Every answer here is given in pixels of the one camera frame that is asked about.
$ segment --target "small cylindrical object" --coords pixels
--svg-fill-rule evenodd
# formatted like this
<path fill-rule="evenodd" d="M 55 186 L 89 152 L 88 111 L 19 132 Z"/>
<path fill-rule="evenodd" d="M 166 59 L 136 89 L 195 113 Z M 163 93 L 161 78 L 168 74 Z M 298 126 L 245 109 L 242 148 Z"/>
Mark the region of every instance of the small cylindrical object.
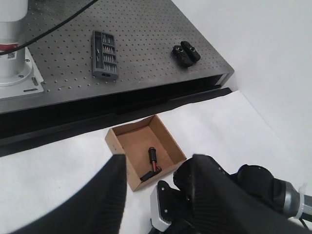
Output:
<path fill-rule="evenodd" d="M 156 149 L 151 147 L 148 149 L 148 154 L 150 156 L 150 163 L 157 162 Z"/>

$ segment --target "white backdrop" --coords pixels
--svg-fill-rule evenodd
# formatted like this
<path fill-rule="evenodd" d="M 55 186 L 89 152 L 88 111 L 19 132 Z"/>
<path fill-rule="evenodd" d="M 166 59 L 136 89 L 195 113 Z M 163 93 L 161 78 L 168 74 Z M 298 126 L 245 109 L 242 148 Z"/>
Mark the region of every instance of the white backdrop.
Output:
<path fill-rule="evenodd" d="M 226 85 L 312 164 L 312 1 L 173 2 L 235 69 Z"/>

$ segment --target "screwdriver bit set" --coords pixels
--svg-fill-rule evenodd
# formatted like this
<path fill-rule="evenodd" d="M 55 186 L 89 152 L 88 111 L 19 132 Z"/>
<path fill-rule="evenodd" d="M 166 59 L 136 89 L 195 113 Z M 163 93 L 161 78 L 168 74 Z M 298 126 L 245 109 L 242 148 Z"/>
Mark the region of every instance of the screwdriver bit set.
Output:
<path fill-rule="evenodd" d="M 92 63 L 94 77 L 118 79 L 115 39 L 113 35 L 93 31 Z"/>

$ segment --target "cardboard box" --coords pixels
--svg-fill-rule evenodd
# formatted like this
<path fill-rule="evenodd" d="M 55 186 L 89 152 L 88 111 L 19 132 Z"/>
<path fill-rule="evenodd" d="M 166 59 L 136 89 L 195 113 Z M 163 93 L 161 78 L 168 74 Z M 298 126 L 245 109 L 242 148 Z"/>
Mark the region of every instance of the cardboard box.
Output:
<path fill-rule="evenodd" d="M 132 191 L 159 180 L 176 170 L 186 160 L 184 153 L 158 116 L 112 128 L 105 140 L 113 154 L 126 155 L 127 180 Z M 157 165 L 162 171 L 142 182 L 140 178 L 152 170 L 148 154 L 150 147 L 156 149 Z"/>

